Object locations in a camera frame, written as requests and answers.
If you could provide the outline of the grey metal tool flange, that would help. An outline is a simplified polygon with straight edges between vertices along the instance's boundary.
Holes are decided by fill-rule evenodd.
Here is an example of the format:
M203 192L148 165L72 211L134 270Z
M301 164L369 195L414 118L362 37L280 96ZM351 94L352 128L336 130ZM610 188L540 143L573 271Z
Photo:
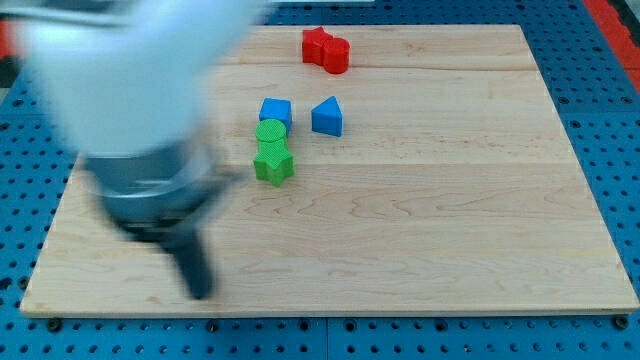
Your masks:
M138 154L88 156L84 168L111 221L144 242L195 232L240 180L199 135Z

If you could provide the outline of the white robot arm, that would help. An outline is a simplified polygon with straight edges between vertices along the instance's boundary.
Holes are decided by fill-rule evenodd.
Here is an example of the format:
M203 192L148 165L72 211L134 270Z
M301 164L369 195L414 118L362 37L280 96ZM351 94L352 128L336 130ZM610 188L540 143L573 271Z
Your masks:
M271 9L255 0L5 1L18 46L129 238L162 248L190 295L213 276L199 223L232 182L202 135L199 82Z

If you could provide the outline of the black pusher stick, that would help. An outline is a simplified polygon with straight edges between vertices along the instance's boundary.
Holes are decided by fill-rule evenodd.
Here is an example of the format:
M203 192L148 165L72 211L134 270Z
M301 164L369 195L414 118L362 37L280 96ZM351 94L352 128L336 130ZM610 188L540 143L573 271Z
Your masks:
M161 225L160 247L173 258L190 297L207 298L214 289L214 275L197 226L178 221Z

